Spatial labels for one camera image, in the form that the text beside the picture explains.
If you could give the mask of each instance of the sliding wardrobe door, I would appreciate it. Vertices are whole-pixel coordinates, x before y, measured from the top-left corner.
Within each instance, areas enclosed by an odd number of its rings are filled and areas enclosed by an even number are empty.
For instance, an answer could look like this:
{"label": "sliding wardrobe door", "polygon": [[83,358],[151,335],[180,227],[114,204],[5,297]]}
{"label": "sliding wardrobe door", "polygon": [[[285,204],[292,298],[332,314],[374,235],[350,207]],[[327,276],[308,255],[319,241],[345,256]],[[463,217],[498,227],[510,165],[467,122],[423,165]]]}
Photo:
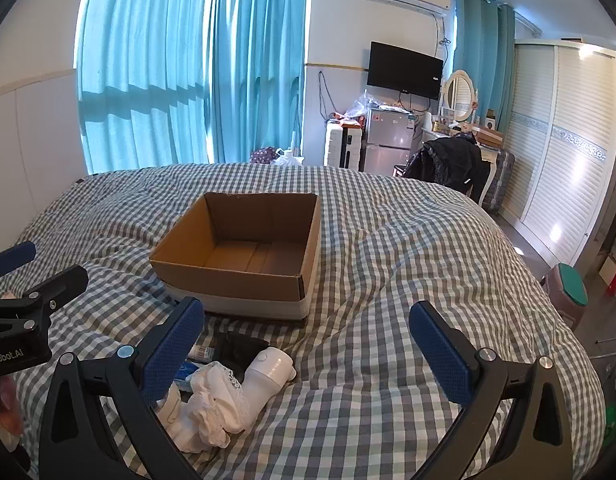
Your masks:
{"label": "sliding wardrobe door", "polygon": [[608,190],[616,156],[616,56],[555,46],[550,138],[523,223],[560,261],[574,264]]}
{"label": "sliding wardrobe door", "polygon": [[506,208],[522,218],[536,182],[548,136],[554,93],[554,47],[516,46],[512,120],[504,147],[515,155],[515,165],[504,198]]}

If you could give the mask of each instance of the plastic bag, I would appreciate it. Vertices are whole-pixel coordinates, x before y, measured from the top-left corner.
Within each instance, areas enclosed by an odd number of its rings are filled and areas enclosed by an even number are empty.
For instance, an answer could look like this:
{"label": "plastic bag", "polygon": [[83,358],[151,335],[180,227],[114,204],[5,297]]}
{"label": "plastic bag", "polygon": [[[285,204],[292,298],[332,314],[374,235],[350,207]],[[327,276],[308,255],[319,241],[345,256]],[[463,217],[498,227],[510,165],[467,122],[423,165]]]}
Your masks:
{"label": "plastic bag", "polygon": [[370,95],[368,90],[366,90],[362,96],[352,103],[352,106],[345,112],[344,117],[346,119],[354,119],[356,117],[366,115],[370,108],[376,108],[380,104],[383,103],[377,101],[377,99]]}
{"label": "plastic bag", "polygon": [[302,161],[302,158],[293,155],[293,150],[285,150],[282,156],[273,160],[270,164],[273,166],[300,166]]}

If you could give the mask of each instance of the small box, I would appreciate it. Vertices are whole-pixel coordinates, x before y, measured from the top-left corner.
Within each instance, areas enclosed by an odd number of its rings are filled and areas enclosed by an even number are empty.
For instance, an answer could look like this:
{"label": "small box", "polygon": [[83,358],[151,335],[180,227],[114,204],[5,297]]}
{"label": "small box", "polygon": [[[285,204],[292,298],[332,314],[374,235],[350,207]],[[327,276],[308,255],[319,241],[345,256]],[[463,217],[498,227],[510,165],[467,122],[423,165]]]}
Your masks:
{"label": "small box", "polygon": [[501,149],[503,146],[504,138],[501,133],[496,130],[491,130],[486,126],[473,126],[472,133],[477,139],[477,142],[481,144],[497,149]]}
{"label": "small box", "polygon": [[301,320],[321,249],[315,194],[206,193],[150,256],[175,299],[225,316]]}

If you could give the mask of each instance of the refrigerator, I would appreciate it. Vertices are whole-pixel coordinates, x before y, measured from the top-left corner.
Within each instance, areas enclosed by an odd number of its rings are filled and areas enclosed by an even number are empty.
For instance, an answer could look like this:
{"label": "refrigerator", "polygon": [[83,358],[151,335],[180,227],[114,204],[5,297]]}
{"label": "refrigerator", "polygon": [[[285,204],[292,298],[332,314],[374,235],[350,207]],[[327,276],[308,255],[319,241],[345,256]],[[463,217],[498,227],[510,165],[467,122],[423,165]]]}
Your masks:
{"label": "refrigerator", "polygon": [[362,144],[363,171],[391,176],[395,165],[408,163],[414,133],[412,115],[388,110],[368,111]]}

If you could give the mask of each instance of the bed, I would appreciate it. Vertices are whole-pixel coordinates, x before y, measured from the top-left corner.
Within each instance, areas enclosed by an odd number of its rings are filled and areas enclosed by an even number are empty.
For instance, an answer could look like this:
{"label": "bed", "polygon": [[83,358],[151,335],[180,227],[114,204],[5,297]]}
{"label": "bed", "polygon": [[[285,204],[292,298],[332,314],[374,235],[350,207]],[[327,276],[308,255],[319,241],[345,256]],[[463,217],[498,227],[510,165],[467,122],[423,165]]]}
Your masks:
{"label": "bed", "polygon": [[[72,264],[88,290],[53,317],[51,362],[15,375],[24,445],[38,462],[44,398],[59,356],[107,356],[137,344],[174,301],[148,256],[207,191],[315,192],[323,201],[318,290],[302,328],[209,317],[201,336],[238,330],[295,359],[297,378],[247,434],[190,456],[204,479],[411,478],[459,413],[440,391],[406,323],[429,300],[476,348],[533,362],[550,350],[572,427],[575,478],[593,465],[604,399],[583,348],[499,227],[466,197],[435,184],[336,168],[182,165],[89,176],[42,212],[20,240],[36,260],[0,280],[0,294]],[[469,472],[485,465],[509,405],[502,403]],[[108,421],[126,462],[140,461],[120,421]]]}

